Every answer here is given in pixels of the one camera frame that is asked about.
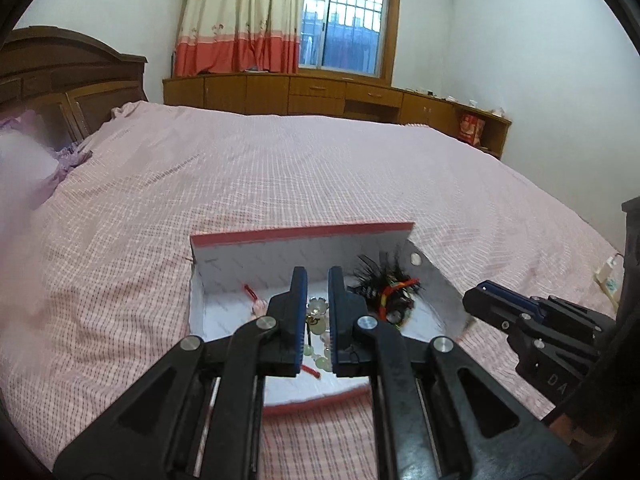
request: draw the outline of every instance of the box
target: box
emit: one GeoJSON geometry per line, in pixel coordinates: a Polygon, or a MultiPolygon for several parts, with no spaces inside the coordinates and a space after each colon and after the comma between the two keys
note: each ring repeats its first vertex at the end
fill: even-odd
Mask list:
{"type": "MultiPolygon", "coordinates": [[[[362,267],[361,254],[374,261],[381,252],[393,258],[422,289],[402,327],[406,336],[429,341],[437,335],[458,338],[466,323],[462,297],[440,271],[419,251],[409,236],[412,223],[348,224],[252,232],[193,235],[190,329],[204,341],[231,335],[251,317],[252,300],[243,290],[249,285],[267,302],[289,290],[295,266],[308,273],[308,297],[328,299],[327,272],[341,266],[346,285],[354,285],[353,273],[362,267]]],[[[324,344],[312,336],[317,354],[324,344]]],[[[303,363],[316,369],[311,357],[303,363]]],[[[359,393],[367,378],[337,378],[320,370],[318,380],[302,372],[298,377],[266,380],[264,405],[269,408],[314,403],[331,396],[359,393]]]]}

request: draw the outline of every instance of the red package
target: red package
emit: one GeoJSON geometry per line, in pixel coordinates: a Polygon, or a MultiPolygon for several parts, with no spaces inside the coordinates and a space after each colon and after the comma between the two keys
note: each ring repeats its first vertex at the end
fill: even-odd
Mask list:
{"type": "Polygon", "coordinates": [[[480,145],[480,137],[484,129],[484,121],[471,114],[463,114],[460,119],[460,132],[458,138],[471,144],[480,145]]]}

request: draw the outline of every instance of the bedsheet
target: bedsheet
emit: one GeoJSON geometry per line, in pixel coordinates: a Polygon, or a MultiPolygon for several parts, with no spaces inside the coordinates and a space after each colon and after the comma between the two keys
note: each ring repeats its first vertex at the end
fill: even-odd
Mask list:
{"type": "MultiPolygon", "coordinates": [[[[47,466],[187,334],[191,234],[415,221],[412,241],[460,292],[491,279],[613,314],[591,279],[613,248],[517,172],[428,127],[143,102],[114,115],[35,213],[23,247],[42,256],[41,303],[2,326],[5,405],[47,466]],[[46,366],[21,365],[34,333],[49,338],[46,366]]],[[[551,408],[516,375],[505,335],[476,322],[459,343],[533,413],[551,408]]],[[[262,478],[375,478],[367,396],[263,428],[262,478]]]]}

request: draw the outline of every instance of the headboard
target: headboard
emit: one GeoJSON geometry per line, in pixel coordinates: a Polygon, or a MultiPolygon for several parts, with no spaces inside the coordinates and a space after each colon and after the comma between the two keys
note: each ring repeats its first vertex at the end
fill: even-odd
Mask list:
{"type": "Polygon", "coordinates": [[[111,109],[144,100],[146,58],[57,27],[14,30],[0,50],[0,118],[33,109],[40,142],[61,148],[111,119],[111,109]]]}

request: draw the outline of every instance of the floral curtain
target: floral curtain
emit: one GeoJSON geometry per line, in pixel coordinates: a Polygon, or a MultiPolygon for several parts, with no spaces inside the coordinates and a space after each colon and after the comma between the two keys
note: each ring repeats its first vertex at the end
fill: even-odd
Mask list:
{"type": "Polygon", "coordinates": [[[304,0],[187,0],[174,73],[297,72],[304,0]]]}

